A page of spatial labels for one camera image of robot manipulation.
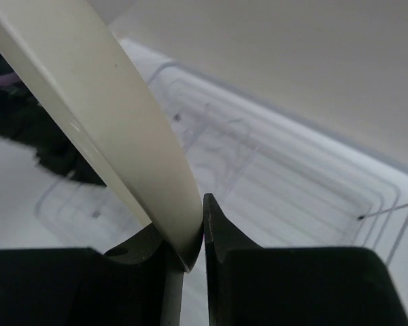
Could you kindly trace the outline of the cream plate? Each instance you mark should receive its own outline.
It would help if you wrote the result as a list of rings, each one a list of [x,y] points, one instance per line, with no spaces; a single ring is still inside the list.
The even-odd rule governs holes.
[[[86,1],[0,1],[0,53],[104,183],[185,271],[203,209],[167,116]]]

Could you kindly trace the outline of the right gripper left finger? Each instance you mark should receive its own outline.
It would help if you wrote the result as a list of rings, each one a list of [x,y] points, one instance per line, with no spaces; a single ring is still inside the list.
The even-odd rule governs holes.
[[[106,253],[0,249],[0,325],[178,325],[183,276],[153,225]]]

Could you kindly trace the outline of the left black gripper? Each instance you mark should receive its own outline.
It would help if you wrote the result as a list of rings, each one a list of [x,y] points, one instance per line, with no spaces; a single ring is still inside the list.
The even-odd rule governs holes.
[[[37,164],[55,175],[105,185],[1,54],[0,138],[33,149]]]

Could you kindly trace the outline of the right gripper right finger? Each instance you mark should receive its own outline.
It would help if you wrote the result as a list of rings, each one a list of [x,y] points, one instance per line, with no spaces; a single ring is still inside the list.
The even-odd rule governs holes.
[[[203,199],[211,325],[408,325],[388,269],[363,247],[264,248]]]

